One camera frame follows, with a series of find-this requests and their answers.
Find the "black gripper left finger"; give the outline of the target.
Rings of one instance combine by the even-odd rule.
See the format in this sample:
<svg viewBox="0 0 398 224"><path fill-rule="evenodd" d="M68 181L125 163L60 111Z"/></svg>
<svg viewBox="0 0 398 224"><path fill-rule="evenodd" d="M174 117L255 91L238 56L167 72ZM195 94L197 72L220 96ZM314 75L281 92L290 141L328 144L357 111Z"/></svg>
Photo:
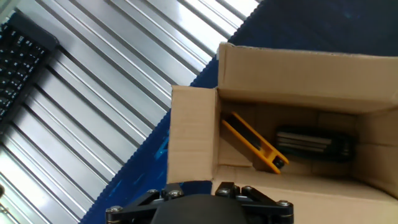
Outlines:
<svg viewBox="0 0 398 224"><path fill-rule="evenodd" d="M180 184L176 183L167 184L162 190L150 189L125 207L115 205L107 208L105 220L106 223L133 223L136 219L149 219L163 203L183 196Z"/></svg>

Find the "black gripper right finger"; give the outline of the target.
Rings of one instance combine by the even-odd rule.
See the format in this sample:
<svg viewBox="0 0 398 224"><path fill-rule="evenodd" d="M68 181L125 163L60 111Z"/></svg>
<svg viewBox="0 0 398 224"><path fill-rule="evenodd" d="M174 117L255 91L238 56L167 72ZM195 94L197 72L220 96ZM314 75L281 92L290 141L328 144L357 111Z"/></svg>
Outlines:
<svg viewBox="0 0 398 224"><path fill-rule="evenodd" d="M274 201L251 186L239 187L234 182L222 182L215 196L230 198L238 204L247 223L294 224L294 206L286 200Z"/></svg>

